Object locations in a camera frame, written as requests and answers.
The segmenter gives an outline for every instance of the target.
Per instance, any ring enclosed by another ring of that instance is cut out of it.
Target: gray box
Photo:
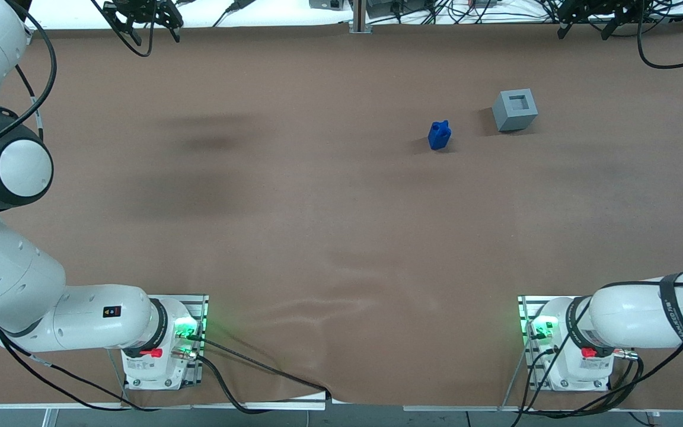
[[[503,90],[491,107],[499,132],[526,129],[537,116],[531,89]]]
[[[347,0],[309,0],[309,7],[312,9],[328,9],[330,11],[341,11],[344,2]]]

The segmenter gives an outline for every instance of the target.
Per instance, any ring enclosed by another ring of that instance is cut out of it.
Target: blue object
[[[452,129],[449,128],[449,122],[433,122],[431,130],[429,130],[429,145],[431,149],[442,149],[447,146],[449,137],[452,135]]]

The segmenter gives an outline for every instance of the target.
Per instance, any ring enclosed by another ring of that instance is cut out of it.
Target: green light
[[[539,316],[534,319],[534,329],[548,338],[552,337],[553,329],[558,327],[558,318],[553,316]]]
[[[192,317],[177,318],[173,322],[173,330],[177,337],[188,337],[197,332],[197,321]]]

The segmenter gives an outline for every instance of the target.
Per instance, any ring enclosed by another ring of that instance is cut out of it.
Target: black strap
[[[569,304],[569,307],[566,309],[566,328],[569,330],[570,340],[573,341],[578,348],[591,348],[595,350],[597,357],[607,357],[613,353],[613,349],[604,346],[604,344],[600,343],[598,340],[594,343],[594,337],[586,337],[585,333],[581,332],[581,329],[579,329],[578,322],[576,321],[578,306],[581,305],[581,302],[590,297],[591,295],[589,297],[576,297],[573,302]]]
[[[666,313],[666,318],[669,324],[673,327],[674,332],[683,343],[683,316],[681,309],[678,307],[678,300],[676,299],[676,279],[681,276],[681,273],[673,273],[664,276],[660,280],[660,300],[663,303],[663,311]]]

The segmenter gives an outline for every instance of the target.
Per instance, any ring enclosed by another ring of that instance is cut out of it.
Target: gray square block
[[[531,89],[502,90],[491,112],[499,132],[526,129],[539,114]]]

